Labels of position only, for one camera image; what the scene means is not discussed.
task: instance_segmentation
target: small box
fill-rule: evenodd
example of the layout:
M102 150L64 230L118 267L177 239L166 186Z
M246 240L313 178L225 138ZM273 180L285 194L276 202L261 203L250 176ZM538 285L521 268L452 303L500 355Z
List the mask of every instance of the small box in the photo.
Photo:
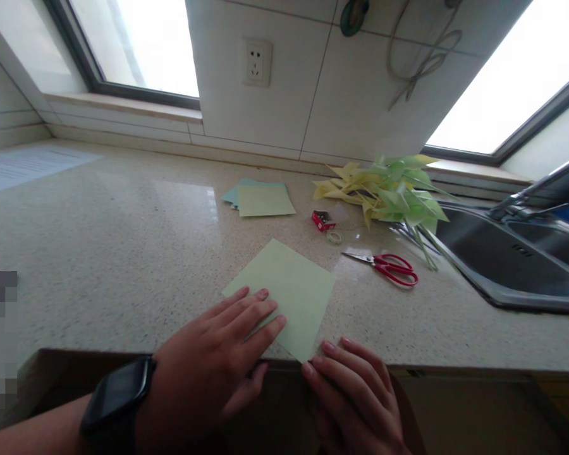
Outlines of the small box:
M312 220L320 232L328 231L335 227L335 222L329 216L329 212L312 212Z

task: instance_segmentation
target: window sill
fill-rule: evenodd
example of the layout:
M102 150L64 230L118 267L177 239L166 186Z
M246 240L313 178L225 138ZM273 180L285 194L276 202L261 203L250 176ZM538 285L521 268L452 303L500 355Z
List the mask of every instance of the window sill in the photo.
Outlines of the window sill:
M154 118L202 124L202 113L183 107L165 106L144 101L118 98L92 93L82 94L44 94L48 101L64 102L83 107L98 107L109 111L144 115Z
M533 183L533 181L528 178L521 177L498 167L484 166L482 164L466 163L462 161L441 159L440 161L429 164L428 168L429 170L438 173L480 178L483 180L493 180L502 183L512 183L516 185L530 185Z

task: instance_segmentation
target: window frame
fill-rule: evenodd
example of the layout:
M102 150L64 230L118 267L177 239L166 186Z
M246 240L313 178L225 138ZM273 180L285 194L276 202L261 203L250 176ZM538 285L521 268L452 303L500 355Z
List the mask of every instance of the window frame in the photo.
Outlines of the window frame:
M435 147L433 145L425 145L421 154L433 158L485 164L487 166L500 166L547 127L550 122L565 112L567 108L569 108L569 82L512 133L491 155L466 150L447 149L446 147Z
M108 82L91 51L69 0L44 0L44 4L65 41L89 92L200 110L200 99L196 97Z

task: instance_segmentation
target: light green paper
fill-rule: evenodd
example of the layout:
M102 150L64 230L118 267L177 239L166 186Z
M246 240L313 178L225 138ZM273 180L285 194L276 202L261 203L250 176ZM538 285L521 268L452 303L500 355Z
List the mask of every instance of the light green paper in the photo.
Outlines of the light green paper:
M284 186L239 186L238 211L242 217L296 213Z
M300 362L309 360L335 276L272 239L222 294L229 297L245 285L250 287L250 293L266 288L270 292L268 298L278 302L276 311L260 325L284 314L287 323L276 341Z

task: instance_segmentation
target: kitchen counter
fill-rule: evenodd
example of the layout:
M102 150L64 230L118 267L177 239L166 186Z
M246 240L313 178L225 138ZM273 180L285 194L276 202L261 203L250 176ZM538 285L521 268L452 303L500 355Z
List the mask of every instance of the kitchen counter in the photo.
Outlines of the kitchen counter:
M103 159L0 191L0 270L17 270L18 364L40 348L152 352L221 300L276 238L336 278L316 345L354 338L387 364L569 372L569 316L499 310L443 258L360 207L330 244L310 220L316 176L53 140ZM244 219L219 197L244 177L286 183L297 215ZM399 289L342 256L389 251L416 268ZM273 345L266 358L293 358Z

